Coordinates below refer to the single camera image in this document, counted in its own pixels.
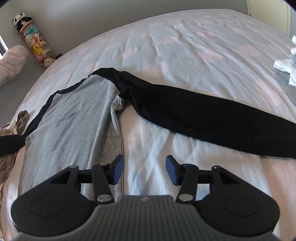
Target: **white cloth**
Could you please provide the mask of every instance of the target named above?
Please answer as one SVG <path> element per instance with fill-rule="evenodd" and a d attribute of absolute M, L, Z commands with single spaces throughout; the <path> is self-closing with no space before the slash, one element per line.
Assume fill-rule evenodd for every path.
<path fill-rule="evenodd" d="M 292 37 L 292 42 L 296 46 L 296 36 L 295 35 Z"/>
<path fill-rule="evenodd" d="M 291 54 L 296 56 L 296 47 L 291 49 Z"/>
<path fill-rule="evenodd" d="M 289 73 L 289 85 L 296 87 L 296 68 L 291 64 L 291 59 L 275 61 L 274 68 Z"/>

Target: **wall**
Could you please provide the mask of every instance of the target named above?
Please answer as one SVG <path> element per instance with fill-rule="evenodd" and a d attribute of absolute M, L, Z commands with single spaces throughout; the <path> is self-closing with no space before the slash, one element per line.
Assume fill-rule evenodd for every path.
<path fill-rule="evenodd" d="M 31 16 L 54 54 L 65 54 L 111 29 L 168 12 L 229 8 L 248 14 L 247 0 L 10 0 Z M 11 19 L 20 11 L 15 11 Z"/>
<path fill-rule="evenodd" d="M 25 45 L 12 23 L 23 11 L 33 18 L 54 54 L 65 54 L 101 33 L 140 19 L 203 8 L 248 14 L 247 0 L 9 0 L 0 8 L 0 35 L 8 48 Z M 31 55 L 20 76 L 0 88 L 0 126 L 11 120 L 42 73 Z"/>
<path fill-rule="evenodd" d="M 12 23 L 16 13 L 21 11 L 15 4 L 15 0 L 10 0 L 0 8 L 0 35 L 8 48 L 15 45 L 25 46 Z M 20 103 L 43 71 L 34 56 L 30 55 L 20 75 L 0 88 L 0 126 L 11 121 Z"/>
<path fill-rule="evenodd" d="M 291 7 L 291 31 L 290 38 L 296 35 L 296 11 Z"/>

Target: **black garment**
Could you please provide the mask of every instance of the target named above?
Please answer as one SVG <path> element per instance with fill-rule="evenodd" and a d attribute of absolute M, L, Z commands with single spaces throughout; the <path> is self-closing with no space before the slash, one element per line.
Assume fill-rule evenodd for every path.
<path fill-rule="evenodd" d="M 92 73 L 112 81 L 135 111 L 163 128 L 202 141 L 263 156 L 296 158 L 296 124 L 253 107 L 166 85 L 148 83 L 125 71 L 100 68 Z M 79 83 L 56 93 L 67 93 Z M 25 145 L 49 108 L 52 94 L 21 136 L 0 137 L 0 156 Z"/>

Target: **bedsheet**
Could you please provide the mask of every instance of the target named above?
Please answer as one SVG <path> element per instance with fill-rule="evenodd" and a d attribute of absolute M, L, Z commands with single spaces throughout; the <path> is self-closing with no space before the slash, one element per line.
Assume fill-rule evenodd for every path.
<path fill-rule="evenodd" d="M 287 58 L 291 40 L 264 23 L 227 9 L 199 9 L 140 20 L 101 34 L 56 60 L 38 79 L 16 113 L 31 121 L 50 94 L 100 67 L 114 67 L 154 84 L 235 100 L 296 122 L 296 106 L 284 91 L 273 63 Z M 165 157 L 201 169 L 213 165 L 233 172 L 279 204 L 274 234 L 296 236 L 296 163 L 293 159 L 239 152 L 173 133 L 140 118 L 131 105 L 119 114 L 124 140 L 124 191 L 131 195 L 170 194 Z M 16 235 L 9 208 L 17 197 L 24 148 L 5 183 L 0 222 L 6 240 Z M 200 185 L 197 199 L 209 193 Z"/>

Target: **gray ribbed plate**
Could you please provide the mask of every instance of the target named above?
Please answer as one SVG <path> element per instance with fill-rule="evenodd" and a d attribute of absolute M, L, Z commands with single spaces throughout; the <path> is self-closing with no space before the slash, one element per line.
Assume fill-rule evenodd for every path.
<path fill-rule="evenodd" d="M 97 206 L 88 221 L 61 236 L 42 238 L 20 233 L 14 241 L 279 241 L 271 233 L 242 238 L 206 224 L 195 207 L 175 203 L 171 196 L 121 196 Z"/>

